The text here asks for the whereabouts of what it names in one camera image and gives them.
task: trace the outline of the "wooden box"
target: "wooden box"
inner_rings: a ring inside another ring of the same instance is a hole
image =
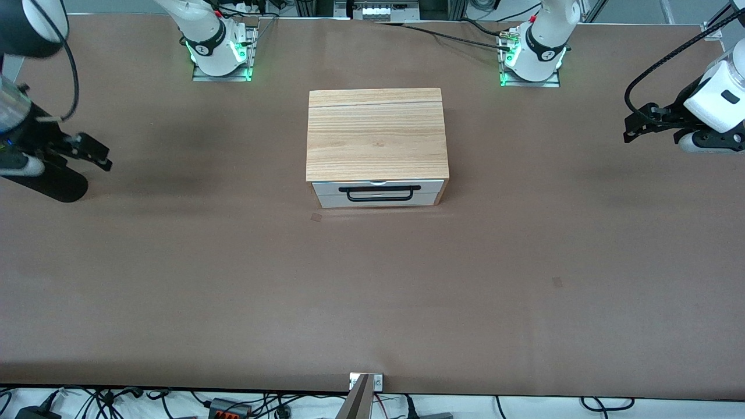
[[[321,207],[437,205],[449,178],[439,88],[310,93],[305,179]]]

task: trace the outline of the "white drawer front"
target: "white drawer front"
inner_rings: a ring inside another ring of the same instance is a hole
[[[316,195],[344,195],[346,192],[339,192],[339,188],[366,188],[371,186],[420,186],[421,189],[417,190],[415,194],[437,194],[440,189],[443,188],[444,180],[389,180],[387,182],[313,182],[313,189],[316,191]]]
[[[369,195],[363,195],[358,193],[352,193],[354,198],[368,197]],[[409,207],[413,205],[433,205],[437,199],[437,193],[434,194],[422,194],[414,192],[414,196],[408,201],[363,201],[363,202],[352,202],[350,201],[346,193],[343,195],[318,195],[318,201],[321,203],[322,208],[340,208],[340,207]]]

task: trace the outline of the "brown tabletop surface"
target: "brown tabletop surface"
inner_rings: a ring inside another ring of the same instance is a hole
[[[745,161],[625,145],[626,85],[698,27],[586,25],[560,89],[406,28],[282,20],[250,83],[193,83],[167,16],[73,16],[81,101],[59,204],[0,182],[0,382],[742,398]],[[490,42],[465,23],[427,28]],[[639,86],[670,103],[721,52]],[[63,113],[64,53],[19,81]],[[439,87],[438,207],[318,209],[308,92]]]

